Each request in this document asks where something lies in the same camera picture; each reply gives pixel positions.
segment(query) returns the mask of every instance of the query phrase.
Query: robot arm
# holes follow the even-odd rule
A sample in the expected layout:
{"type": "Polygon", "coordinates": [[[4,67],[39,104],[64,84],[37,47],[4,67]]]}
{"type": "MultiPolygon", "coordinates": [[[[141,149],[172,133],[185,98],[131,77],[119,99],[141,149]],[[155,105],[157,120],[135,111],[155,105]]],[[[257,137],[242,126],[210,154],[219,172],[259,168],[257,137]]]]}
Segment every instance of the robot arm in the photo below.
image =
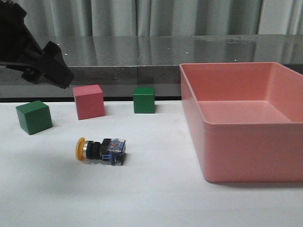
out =
{"type": "Polygon", "coordinates": [[[31,83],[47,79],[50,84],[67,88],[74,75],[61,49],[51,41],[41,49],[24,24],[26,14],[18,4],[0,0],[0,65],[22,71],[22,78],[31,83]]]}

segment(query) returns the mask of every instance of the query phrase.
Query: gray countertop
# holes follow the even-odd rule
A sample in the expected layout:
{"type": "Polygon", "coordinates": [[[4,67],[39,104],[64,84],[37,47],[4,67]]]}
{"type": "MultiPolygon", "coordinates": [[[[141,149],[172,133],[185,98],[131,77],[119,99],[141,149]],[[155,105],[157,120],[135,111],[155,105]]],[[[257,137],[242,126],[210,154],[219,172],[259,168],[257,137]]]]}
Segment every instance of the gray countertop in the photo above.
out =
{"type": "MultiPolygon", "coordinates": [[[[179,64],[274,61],[302,70],[303,35],[151,37],[37,37],[41,47],[60,45],[74,72],[71,87],[100,84],[105,97],[132,96],[136,86],[155,86],[157,96],[179,96],[179,64]]],[[[32,86],[22,73],[0,69],[0,96],[72,97],[71,89],[32,86]]]]}

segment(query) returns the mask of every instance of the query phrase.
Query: plastic tray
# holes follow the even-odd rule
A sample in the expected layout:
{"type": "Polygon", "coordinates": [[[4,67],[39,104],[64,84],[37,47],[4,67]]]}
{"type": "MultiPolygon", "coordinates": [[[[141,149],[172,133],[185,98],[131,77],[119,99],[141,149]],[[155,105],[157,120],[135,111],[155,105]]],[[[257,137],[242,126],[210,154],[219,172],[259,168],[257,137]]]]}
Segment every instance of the plastic tray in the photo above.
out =
{"type": "Polygon", "coordinates": [[[210,182],[303,181],[303,76],[278,63],[181,64],[182,104],[210,182]]]}

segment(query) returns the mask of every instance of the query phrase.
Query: gray curtain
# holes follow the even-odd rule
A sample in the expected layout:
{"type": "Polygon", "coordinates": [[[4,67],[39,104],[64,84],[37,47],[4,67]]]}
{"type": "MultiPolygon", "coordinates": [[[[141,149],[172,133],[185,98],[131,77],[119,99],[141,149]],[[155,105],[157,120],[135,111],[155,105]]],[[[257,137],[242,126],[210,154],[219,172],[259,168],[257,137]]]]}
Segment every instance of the gray curtain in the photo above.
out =
{"type": "Polygon", "coordinates": [[[303,34],[303,0],[15,0],[33,35],[303,34]]]}

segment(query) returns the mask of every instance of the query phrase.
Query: green cube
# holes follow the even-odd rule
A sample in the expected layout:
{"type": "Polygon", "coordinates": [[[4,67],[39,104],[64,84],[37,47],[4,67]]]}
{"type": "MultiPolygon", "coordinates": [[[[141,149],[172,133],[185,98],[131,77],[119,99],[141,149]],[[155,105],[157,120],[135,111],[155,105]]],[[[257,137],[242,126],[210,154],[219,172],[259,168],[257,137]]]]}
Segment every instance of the green cube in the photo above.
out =
{"type": "Polygon", "coordinates": [[[16,107],[21,128],[29,135],[53,126],[48,105],[34,101],[16,107]]]}
{"type": "Polygon", "coordinates": [[[155,111],[155,88],[137,87],[134,91],[134,113],[154,114],[155,111]]]}

